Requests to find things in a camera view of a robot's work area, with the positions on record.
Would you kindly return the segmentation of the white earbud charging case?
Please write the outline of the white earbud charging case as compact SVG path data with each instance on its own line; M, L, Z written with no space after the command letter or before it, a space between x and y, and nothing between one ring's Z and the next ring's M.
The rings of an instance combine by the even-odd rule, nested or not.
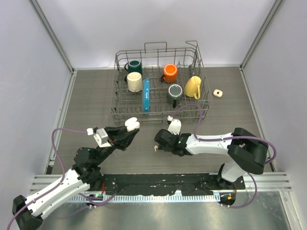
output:
M140 123L136 117L129 118L125 121L125 127L128 132L140 128Z

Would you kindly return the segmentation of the beige earbud case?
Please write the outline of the beige earbud case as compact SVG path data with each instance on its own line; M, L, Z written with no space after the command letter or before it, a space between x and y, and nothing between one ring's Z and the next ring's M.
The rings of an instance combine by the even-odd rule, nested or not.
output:
M215 97L217 97L217 98L221 98L222 95L223 95L223 92L222 92L221 90L219 90L219 89L215 89L215 90L213 91L213 95L214 95Z

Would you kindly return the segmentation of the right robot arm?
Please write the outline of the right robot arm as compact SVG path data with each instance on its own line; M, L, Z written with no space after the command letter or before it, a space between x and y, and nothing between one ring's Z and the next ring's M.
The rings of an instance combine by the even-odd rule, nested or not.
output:
M158 149L180 157L203 153L229 156L231 161L221 165L216 178L218 187L222 189L228 189L246 173L263 174L269 146L268 142L243 128L215 136L177 134L161 129L154 140Z

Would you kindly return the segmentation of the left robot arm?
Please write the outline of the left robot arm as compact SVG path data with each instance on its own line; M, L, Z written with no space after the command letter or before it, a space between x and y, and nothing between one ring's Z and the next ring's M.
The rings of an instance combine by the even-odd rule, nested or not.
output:
M125 151L139 130L140 123L137 121L119 127L86 129L84 133L93 136L98 146L79 148L75 164L68 171L63 170L58 180L35 194L17 196L13 200L11 221L16 221L21 230L36 230L51 212L73 196L99 190L104 180L100 164L114 150Z

